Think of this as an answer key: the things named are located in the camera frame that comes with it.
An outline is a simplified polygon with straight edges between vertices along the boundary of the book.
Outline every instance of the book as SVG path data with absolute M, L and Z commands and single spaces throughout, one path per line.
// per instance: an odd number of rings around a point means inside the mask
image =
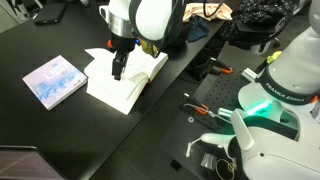
M 87 83 L 87 76 L 61 55 L 32 71 L 23 81 L 40 102 L 51 110 Z
M 111 73 L 114 53 L 100 48 L 88 49 L 86 52 L 95 58 L 84 69 L 88 76 L 87 93 L 126 115 L 145 85 L 152 82 L 168 60 L 165 53 L 153 58 L 145 54 L 140 47 L 136 47 L 129 54 L 125 71 L 118 81 Z

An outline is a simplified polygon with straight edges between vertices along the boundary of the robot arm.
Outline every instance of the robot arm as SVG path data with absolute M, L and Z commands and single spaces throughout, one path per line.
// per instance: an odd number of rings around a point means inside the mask
M 110 0 L 109 6 L 100 6 L 111 31 L 108 46 L 116 51 L 112 67 L 116 80 L 121 79 L 136 37 L 159 51 L 177 37 L 185 6 L 184 0 Z

